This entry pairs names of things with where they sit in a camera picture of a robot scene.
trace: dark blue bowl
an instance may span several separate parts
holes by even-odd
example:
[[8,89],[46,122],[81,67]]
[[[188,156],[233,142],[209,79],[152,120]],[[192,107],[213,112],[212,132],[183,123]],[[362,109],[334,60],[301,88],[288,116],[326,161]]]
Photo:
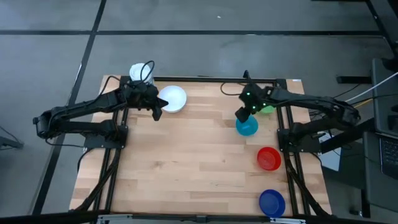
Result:
[[269,189],[260,195],[260,208],[266,216],[279,218],[284,214],[286,204],[278,191]]

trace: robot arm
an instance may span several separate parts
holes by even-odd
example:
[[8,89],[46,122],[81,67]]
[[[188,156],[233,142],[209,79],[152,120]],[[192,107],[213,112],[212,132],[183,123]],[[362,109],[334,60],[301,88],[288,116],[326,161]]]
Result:
[[162,115],[161,108],[168,105],[167,101],[157,97],[158,93],[154,85],[147,85],[142,81],[129,82],[116,90],[99,95],[94,100],[54,107],[34,118],[33,123],[36,125],[38,137],[43,139],[54,138],[62,133],[80,133],[86,138],[89,135],[100,135],[105,140],[117,140],[125,137],[120,135],[124,127],[118,127],[111,119],[101,123],[69,120],[97,112],[111,113],[125,108],[136,108],[152,110],[152,117],[158,121]]
[[245,78],[249,83],[243,88],[239,99],[244,106],[235,112],[240,122],[245,122],[250,114],[255,114],[265,106],[298,106],[313,110],[319,110],[326,114],[325,118],[309,123],[294,123],[289,129],[288,140],[293,145],[297,144],[304,136],[316,134],[319,131],[336,128],[344,130],[355,126],[359,120],[359,112],[344,101],[332,97],[320,97],[291,93],[279,87],[259,87],[253,83],[245,72]]

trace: cable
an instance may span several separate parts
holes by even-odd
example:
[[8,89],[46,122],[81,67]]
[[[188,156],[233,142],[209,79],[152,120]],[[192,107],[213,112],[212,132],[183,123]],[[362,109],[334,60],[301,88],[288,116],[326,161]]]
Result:
[[98,94],[98,96],[97,96],[93,101],[89,102],[88,104],[83,105],[83,106],[79,106],[79,107],[89,106],[89,105],[92,105],[93,103],[97,102],[97,100],[98,100],[98,99],[101,97],[101,95],[104,93],[105,88],[106,88],[106,86],[108,85],[108,82],[109,82],[109,80],[110,80],[111,78],[114,78],[114,79],[116,79],[117,81],[120,82],[120,79],[119,79],[119,78],[116,78],[116,77],[114,77],[113,75],[108,76],[108,78],[107,78],[106,81],[105,81],[104,87],[102,88],[102,90],[101,90],[101,92]]
[[361,85],[361,84],[358,84],[358,85],[352,87],[351,89],[349,89],[349,90],[347,90],[347,91],[345,91],[345,92],[342,92],[342,93],[340,93],[340,94],[337,95],[337,96],[334,96],[333,98],[337,98],[337,97],[339,97],[339,96],[341,96],[341,95],[344,95],[344,94],[348,93],[349,91],[353,91],[356,87],[358,87],[358,86],[360,86],[360,85]]
[[[152,62],[152,68],[150,68],[150,70],[149,70],[147,76],[145,77],[145,79],[142,80],[142,71],[144,71],[145,66],[147,66],[147,65],[148,65],[149,63],[151,63],[151,62]],[[147,80],[147,78],[149,77],[149,75],[152,74],[152,71],[154,70],[154,68],[155,68],[155,62],[154,62],[153,60],[150,60],[150,61],[146,62],[146,63],[142,66],[141,71],[140,71],[140,73],[139,73],[139,79],[141,80],[141,82],[138,83],[137,85],[140,85],[141,83],[145,82],[145,81]]]
[[221,90],[221,92],[224,94],[224,95],[227,95],[227,96],[239,96],[240,95],[240,93],[226,93],[226,92],[224,92],[224,90],[223,90],[223,86],[225,85],[226,83],[222,83],[221,84],[221,86],[220,86],[220,90]]
[[362,96],[363,94],[365,94],[365,93],[367,93],[367,92],[369,92],[369,91],[371,91],[371,90],[377,88],[379,85],[385,83],[385,82],[388,81],[390,78],[392,78],[392,77],[394,77],[394,76],[396,76],[396,75],[398,75],[398,72],[392,74],[390,77],[388,77],[388,78],[386,78],[385,80],[381,81],[379,84],[373,86],[372,88],[370,88],[370,89],[368,89],[368,90],[366,90],[366,91],[364,91],[364,92],[362,92],[362,93],[360,93],[360,94],[358,94],[358,95],[356,95],[356,96],[354,96],[354,97],[352,97],[352,98],[346,100],[346,102],[349,102],[349,101],[351,101],[351,100],[353,100],[353,99],[357,99],[358,97],[360,97],[360,96]]
[[380,95],[380,96],[373,96],[373,97],[365,98],[363,100],[359,100],[359,101],[357,101],[355,103],[352,103],[351,105],[355,105],[357,103],[362,103],[362,102],[364,102],[366,100],[376,99],[376,98],[381,98],[381,97],[387,97],[387,96],[398,96],[398,93],[396,93],[396,94],[388,94],[388,95]]
[[372,101],[373,99],[368,99],[368,100],[366,100],[366,101],[364,101],[364,102],[362,102],[362,103],[360,103],[360,104],[358,104],[358,105],[355,105],[354,106],[354,108],[359,108],[360,106],[363,106],[363,105],[365,105],[366,103],[369,103],[370,101]]
[[70,147],[84,147],[84,146],[78,146],[78,145],[74,145],[74,144],[52,144],[49,143],[49,139],[45,139],[45,143],[51,145],[51,146],[70,146]]
[[314,152],[310,152],[310,153],[311,153],[311,155],[315,156],[315,158],[317,158],[319,160],[319,162],[321,163],[321,165],[322,165],[321,159]]
[[87,149],[87,150],[80,156],[79,161],[77,162],[77,172],[79,172],[81,160],[82,160],[83,157],[84,157],[87,153],[89,153],[91,150],[92,150],[92,148]]

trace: blue cup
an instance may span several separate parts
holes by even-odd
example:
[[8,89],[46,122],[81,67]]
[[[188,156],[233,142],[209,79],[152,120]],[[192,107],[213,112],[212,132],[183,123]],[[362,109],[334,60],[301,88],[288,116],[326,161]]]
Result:
[[238,133],[243,136],[253,135],[259,129],[259,123],[252,115],[250,115],[249,119],[243,123],[237,119],[235,125]]

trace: white bowl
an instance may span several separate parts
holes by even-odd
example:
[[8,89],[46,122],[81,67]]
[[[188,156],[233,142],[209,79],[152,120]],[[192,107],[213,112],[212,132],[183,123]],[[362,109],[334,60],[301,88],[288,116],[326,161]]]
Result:
[[169,102],[162,109],[169,113],[179,112],[187,102],[187,94],[179,86],[167,86],[159,93],[159,98]]

